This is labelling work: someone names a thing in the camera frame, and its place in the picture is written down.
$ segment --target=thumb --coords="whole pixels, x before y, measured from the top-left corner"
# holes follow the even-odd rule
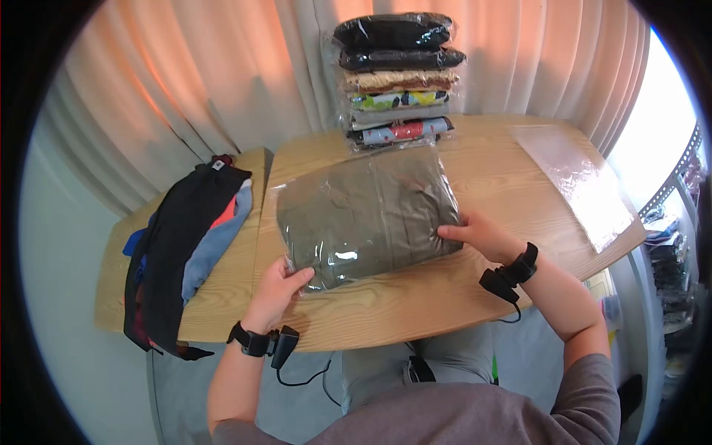
[[[445,239],[453,239],[455,241],[469,242],[470,230],[469,227],[464,226],[440,226],[438,227],[438,236]]]
[[[309,283],[309,280],[312,278],[314,278],[314,268],[307,267],[295,272],[292,276],[285,278],[285,281],[291,293],[295,293],[306,283]]]

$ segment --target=wood grain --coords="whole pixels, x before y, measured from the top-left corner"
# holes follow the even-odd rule
[[[453,115],[454,140],[438,150],[445,173],[464,209],[478,209],[522,239],[532,241],[554,262],[584,280],[644,240],[640,220],[601,254],[596,254],[577,219],[541,169],[509,135],[511,125],[556,124],[599,168],[609,169],[588,139],[572,125],[519,115]],[[284,144],[274,157],[262,211],[255,276],[285,252],[276,224],[277,187],[302,174],[349,157],[337,131],[308,135]],[[626,196],[623,202],[633,215]],[[513,307],[478,284],[490,263],[472,248],[400,271],[306,295],[292,304],[283,322],[301,333],[298,350],[341,350],[384,345],[445,333],[493,320]],[[520,306],[531,301],[521,289]]]
[[[252,172],[252,210],[210,276],[183,311],[178,340],[224,342],[232,326],[247,309],[253,286],[255,250],[266,184],[265,163],[272,154],[264,148],[249,150],[236,166]],[[97,282],[94,325],[123,331],[124,285],[130,258],[121,250],[129,235],[146,227],[164,194],[117,222],[109,235]]]

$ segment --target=curtain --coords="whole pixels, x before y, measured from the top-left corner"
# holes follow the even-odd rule
[[[367,14],[458,25],[454,112],[567,119],[607,155],[649,27],[625,0],[107,0],[70,49],[36,131],[120,216],[213,154],[335,126],[320,35]]]

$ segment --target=gray t-shirt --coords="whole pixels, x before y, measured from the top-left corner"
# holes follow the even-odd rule
[[[375,397],[308,444],[616,444],[620,402],[611,360],[591,354],[564,377],[547,414],[493,384],[416,383]],[[226,420],[215,445],[284,444],[251,422]]]

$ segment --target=gray pants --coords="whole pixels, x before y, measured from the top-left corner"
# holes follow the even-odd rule
[[[493,383],[494,347],[488,323],[406,343],[343,352],[344,414],[407,384],[410,356],[423,357],[439,383]]]

